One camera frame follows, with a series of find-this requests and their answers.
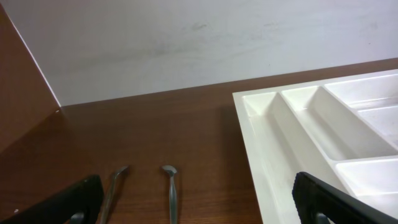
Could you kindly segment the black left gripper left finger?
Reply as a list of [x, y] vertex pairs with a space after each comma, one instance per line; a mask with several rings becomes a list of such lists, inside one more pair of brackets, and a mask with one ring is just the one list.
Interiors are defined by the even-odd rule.
[[65, 223], [78, 213], [81, 223], [96, 223], [103, 199], [100, 176], [89, 175], [1, 223]]

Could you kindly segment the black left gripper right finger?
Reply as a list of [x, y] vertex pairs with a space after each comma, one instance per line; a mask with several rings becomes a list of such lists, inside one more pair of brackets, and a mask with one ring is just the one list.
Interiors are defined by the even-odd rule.
[[292, 196], [301, 223], [397, 224], [396, 218], [307, 172], [296, 174]]

